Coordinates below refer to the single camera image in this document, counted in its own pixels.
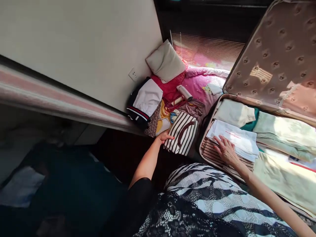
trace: pillow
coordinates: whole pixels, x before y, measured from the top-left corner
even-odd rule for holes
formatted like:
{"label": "pillow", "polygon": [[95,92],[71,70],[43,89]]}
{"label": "pillow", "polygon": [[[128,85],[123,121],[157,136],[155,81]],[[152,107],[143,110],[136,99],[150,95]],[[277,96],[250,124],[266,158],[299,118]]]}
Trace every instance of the pillow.
{"label": "pillow", "polygon": [[185,71],[185,64],[168,40],[146,58],[146,62],[152,72],[166,83]]}

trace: black sleeve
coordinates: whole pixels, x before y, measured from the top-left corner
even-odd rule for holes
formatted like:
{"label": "black sleeve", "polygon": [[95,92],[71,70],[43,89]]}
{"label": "black sleeve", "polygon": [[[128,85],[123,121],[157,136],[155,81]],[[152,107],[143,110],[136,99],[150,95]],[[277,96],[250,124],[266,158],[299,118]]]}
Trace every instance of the black sleeve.
{"label": "black sleeve", "polygon": [[101,236],[132,236],[144,223],[156,193],[148,178],[139,179],[117,205],[105,223]]}

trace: black and white patterned clothing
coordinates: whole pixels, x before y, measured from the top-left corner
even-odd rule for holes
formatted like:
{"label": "black and white patterned clothing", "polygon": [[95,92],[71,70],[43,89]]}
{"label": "black and white patterned clothing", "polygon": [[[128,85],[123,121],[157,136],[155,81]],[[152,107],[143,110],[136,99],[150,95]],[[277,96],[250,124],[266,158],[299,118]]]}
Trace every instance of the black and white patterned clothing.
{"label": "black and white patterned clothing", "polygon": [[[208,165],[178,168],[165,190],[142,217],[134,236],[296,236],[269,206]],[[141,203],[141,209],[147,208]]]}

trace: yellow fabric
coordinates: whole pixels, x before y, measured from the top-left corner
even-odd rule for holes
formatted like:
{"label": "yellow fabric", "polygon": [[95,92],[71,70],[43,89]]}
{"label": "yellow fabric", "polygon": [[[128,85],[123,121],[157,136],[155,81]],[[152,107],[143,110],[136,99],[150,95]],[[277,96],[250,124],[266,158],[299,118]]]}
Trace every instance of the yellow fabric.
{"label": "yellow fabric", "polygon": [[165,103],[164,100],[161,101],[161,107],[160,107],[160,119],[168,118],[170,121],[170,113],[166,111],[165,109]]}
{"label": "yellow fabric", "polygon": [[170,128],[171,125],[172,123],[170,122],[170,113],[166,111],[164,100],[162,100],[160,113],[159,113],[159,119],[158,119],[157,128],[156,128],[156,136],[158,136],[160,133]]}
{"label": "yellow fabric", "polygon": [[292,205],[316,217],[316,173],[259,152],[254,174]]}

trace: suitcase lid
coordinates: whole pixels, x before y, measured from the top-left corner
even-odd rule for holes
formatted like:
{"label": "suitcase lid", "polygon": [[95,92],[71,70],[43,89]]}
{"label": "suitcase lid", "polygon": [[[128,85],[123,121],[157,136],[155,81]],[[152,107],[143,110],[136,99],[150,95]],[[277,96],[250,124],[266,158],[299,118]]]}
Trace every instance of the suitcase lid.
{"label": "suitcase lid", "polygon": [[223,92],[316,119],[316,3],[274,1],[239,55]]}

